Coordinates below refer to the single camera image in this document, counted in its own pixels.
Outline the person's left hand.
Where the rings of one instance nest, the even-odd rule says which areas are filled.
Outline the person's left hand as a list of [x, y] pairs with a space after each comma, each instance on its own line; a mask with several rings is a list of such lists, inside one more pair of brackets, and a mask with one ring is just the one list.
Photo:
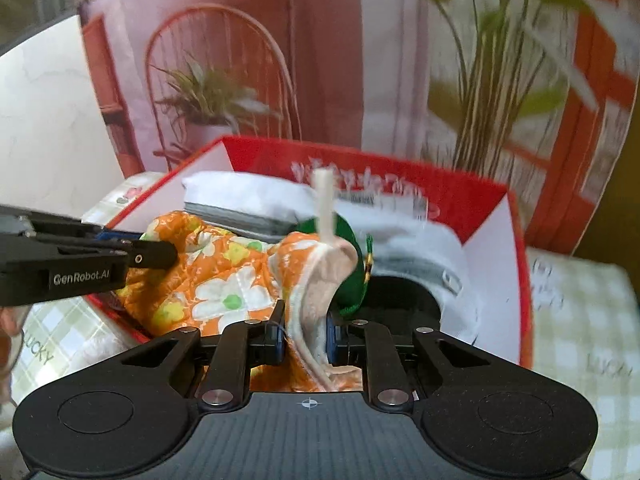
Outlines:
[[32, 305], [2, 307], [1, 336], [1, 403], [11, 400], [11, 374], [23, 345], [23, 327]]

